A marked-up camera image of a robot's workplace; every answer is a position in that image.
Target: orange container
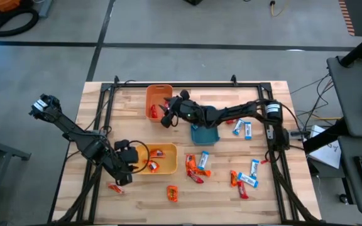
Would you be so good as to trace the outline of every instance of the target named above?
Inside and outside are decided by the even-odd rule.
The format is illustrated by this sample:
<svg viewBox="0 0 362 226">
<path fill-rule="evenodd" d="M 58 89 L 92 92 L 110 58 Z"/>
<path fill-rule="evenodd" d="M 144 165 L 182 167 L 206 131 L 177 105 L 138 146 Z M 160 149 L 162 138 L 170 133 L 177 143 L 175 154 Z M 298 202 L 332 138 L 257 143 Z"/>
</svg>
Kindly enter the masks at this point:
<svg viewBox="0 0 362 226">
<path fill-rule="evenodd" d="M 163 110 L 158 106 L 159 104 L 164 106 L 164 97 L 173 96 L 173 87 L 171 85 L 150 85 L 146 89 L 146 107 L 145 116 L 152 122 L 160 122 L 164 116 Z M 155 105 L 157 118 L 151 117 L 150 108 Z"/>
<path fill-rule="evenodd" d="M 159 149 L 164 152 L 165 158 L 151 158 L 150 160 L 155 161 L 160 167 L 156 173 L 152 173 L 148 167 L 146 167 L 142 172 L 138 174 L 141 175 L 169 175 L 173 174 L 177 170 L 178 161 L 177 161 L 177 147 L 174 144 L 146 144 L 149 151 Z M 143 145 L 136 147 L 138 152 L 139 161 L 134 166 L 140 168 L 144 167 L 145 160 L 148 159 L 148 153 L 146 148 Z"/>
</svg>

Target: black line on floor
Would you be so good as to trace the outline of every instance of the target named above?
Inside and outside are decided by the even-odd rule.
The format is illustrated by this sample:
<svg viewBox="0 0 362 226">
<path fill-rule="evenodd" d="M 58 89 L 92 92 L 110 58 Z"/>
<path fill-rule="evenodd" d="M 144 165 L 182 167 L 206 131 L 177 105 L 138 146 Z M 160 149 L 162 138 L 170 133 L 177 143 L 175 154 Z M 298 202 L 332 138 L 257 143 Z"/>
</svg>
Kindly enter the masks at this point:
<svg viewBox="0 0 362 226">
<path fill-rule="evenodd" d="M 91 66 L 89 67 L 89 72 L 87 72 L 86 82 L 93 81 L 94 72 L 96 71 L 96 66 L 99 61 L 101 48 L 103 46 L 103 41 L 106 37 L 107 28 L 108 24 L 110 23 L 112 8 L 114 7 L 115 1 L 116 0 L 110 0 L 108 4 L 106 16 L 104 17 L 103 25 L 100 30 L 99 40 L 97 41 L 97 46 L 96 49 L 94 50 L 92 62 L 90 63 Z"/>
<path fill-rule="evenodd" d="M 335 46 L 277 46 L 277 45 L 222 45 L 177 43 L 103 43 L 103 48 L 157 48 L 201 50 L 303 50 L 303 51 L 351 51 L 354 47 Z"/>
<path fill-rule="evenodd" d="M 77 43 L 59 41 L 0 41 L 0 46 L 59 46 L 59 47 L 95 47 L 97 43 Z"/>
</svg>

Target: desk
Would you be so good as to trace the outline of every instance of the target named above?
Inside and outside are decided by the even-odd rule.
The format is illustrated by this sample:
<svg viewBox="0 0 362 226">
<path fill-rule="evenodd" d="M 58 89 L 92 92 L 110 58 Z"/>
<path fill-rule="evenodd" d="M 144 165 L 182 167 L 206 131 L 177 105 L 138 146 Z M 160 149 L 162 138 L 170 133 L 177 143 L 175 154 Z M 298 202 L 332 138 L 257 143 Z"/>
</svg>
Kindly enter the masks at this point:
<svg viewBox="0 0 362 226">
<path fill-rule="evenodd" d="M 287 83 L 271 82 L 271 86 L 274 98 L 293 110 Z M 93 120 L 100 88 L 101 82 L 85 84 L 76 119 L 80 127 L 85 128 Z M 181 90 L 174 88 L 173 95 L 178 95 Z M 258 98 L 258 91 L 253 88 L 194 87 L 187 90 L 192 100 L 217 108 Z M 231 131 L 234 125 L 224 123 L 218 127 L 220 141 L 214 146 L 194 146 L 190 138 L 190 124 L 187 122 L 180 120 L 177 127 L 165 129 L 161 124 L 152 123 L 145 118 L 145 92 L 145 88 L 123 88 L 116 92 L 109 139 L 112 144 L 121 139 L 137 139 L 145 143 L 174 143 L 178 151 L 178 170 L 172 175 L 134 175 L 133 182 L 124 187 L 124 195 L 119 195 L 107 187 L 107 184 L 114 180 L 103 171 L 94 223 L 280 223 L 270 164 L 259 167 L 257 189 L 245 186 L 249 200 L 242 201 L 237 188 L 229 185 L 230 170 L 249 173 L 252 159 L 264 159 L 267 144 L 260 122 L 252 118 L 244 119 L 252 122 L 251 141 L 245 141 L 243 136 L 233 135 Z M 296 129 L 294 119 L 287 110 L 283 110 L 283 115 L 284 126 L 287 129 Z M 76 150 L 75 144 L 71 144 L 68 154 Z M 212 176 L 202 177 L 205 183 L 198 185 L 185 174 L 185 155 L 196 154 L 199 159 L 203 150 L 210 153 L 206 167 L 212 171 Z M 309 211 L 320 218 L 304 152 L 291 149 L 286 155 L 294 191 Z M 80 193 L 85 165 L 86 160 L 79 154 L 66 162 L 53 220 L 59 219 Z M 178 203 L 167 200 L 168 185 L 178 186 Z M 290 213 L 285 193 L 283 199 L 286 200 L 286 212 Z M 88 207 L 87 204 L 84 218 L 89 214 Z"/>
<path fill-rule="evenodd" d="M 304 148 L 306 152 L 311 152 L 339 140 L 346 175 L 343 178 L 346 194 L 349 203 L 354 204 L 354 198 L 362 212 L 362 181 L 353 161 L 354 156 L 362 156 L 362 139 L 359 139 L 362 137 L 362 60 L 358 59 L 349 68 L 345 68 L 337 58 L 329 58 L 327 66 L 344 118 L 323 133 L 304 142 Z"/>
</svg>

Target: black hose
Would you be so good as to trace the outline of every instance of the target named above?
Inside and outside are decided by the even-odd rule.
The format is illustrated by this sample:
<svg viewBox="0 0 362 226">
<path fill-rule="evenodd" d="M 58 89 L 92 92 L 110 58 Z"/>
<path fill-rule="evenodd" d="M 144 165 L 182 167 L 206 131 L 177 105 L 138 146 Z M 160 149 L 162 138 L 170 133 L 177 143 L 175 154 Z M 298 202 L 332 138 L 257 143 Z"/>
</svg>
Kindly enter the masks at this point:
<svg viewBox="0 0 362 226">
<path fill-rule="evenodd" d="M 30 30 L 32 27 L 34 27 L 37 24 L 39 19 L 38 12 L 34 9 L 28 8 L 28 9 L 16 9 L 11 12 L 2 14 L 0 17 L 0 27 L 2 27 L 4 24 L 6 24 L 10 19 L 14 18 L 15 16 L 24 13 L 30 13 L 32 15 L 31 20 L 20 28 L 15 28 L 9 31 L 0 31 L 0 37 L 22 34 L 23 32 Z"/>
</svg>

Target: wood plank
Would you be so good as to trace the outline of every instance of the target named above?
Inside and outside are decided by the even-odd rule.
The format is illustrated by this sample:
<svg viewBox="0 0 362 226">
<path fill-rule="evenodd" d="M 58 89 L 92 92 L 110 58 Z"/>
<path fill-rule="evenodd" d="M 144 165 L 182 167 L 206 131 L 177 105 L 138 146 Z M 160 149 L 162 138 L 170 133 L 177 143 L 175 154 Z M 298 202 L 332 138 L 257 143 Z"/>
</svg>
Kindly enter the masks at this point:
<svg viewBox="0 0 362 226">
<path fill-rule="evenodd" d="M 293 111 L 293 104 L 286 82 L 271 82 L 273 95 Z M 99 98 L 101 82 L 87 82 L 80 101 L 76 123 L 87 127 L 93 120 Z M 252 159 L 264 159 L 267 150 L 263 125 L 252 119 L 253 139 L 245 141 L 243 136 L 232 134 L 234 125 L 218 127 L 220 141 L 214 146 L 195 146 L 190 138 L 190 125 L 180 121 L 177 127 L 165 129 L 158 123 L 145 119 L 145 88 L 119 89 L 114 98 L 109 135 L 111 143 L 121 139 L 141 140 L 145 143 L 174 143 L 178 152 L 178 169 L 172 175 L 134 175 L 133 182 L 124 187 L 124 195 L 110 190 L 108 183 L 114 179 L 103 171 L 99 199 L 97 202 L 97 224 L 126 223 L 280 223 L 277 201 L 269 164 L 260 165 L 258 188 L 246 185 L 250 199 L 241 200 L 237 188 L 229 185 L 230 170 L 250 172 Z M 178 95 L 182 89 L 173 90 Z M 188 88 L 190 98 L 202 105 L 216 108 L 243 104 L 258 98 L 254 88 Z M 103 111 L 101 124 L 106 111 Z M 283 110 L 287 129 L 296 129 L 293 117 Z M 185 174 L 185 155 L 203 150 L 210 153 L 206 168 L 212 170 L 210 178 L 202 177 L 205 183 L 198 185 Z M 77 151 L 71 144 L 69 154 Z M 312 186 L 305 154 L 299 149 L 286 152 L 293 189 L 303 204 L 317 218 L 320 212 Z M 86 160 L 79 154 L 66 163 L 53 219 L 61 217 L 80 193 Z M 167 200 L 166 187 L 176 185 L 179 190 L 177 203 Z M 289 212 L 288 201 L 284 204 Z M 85 217 L 89 206 L 86 206 Z"/>
</svg>

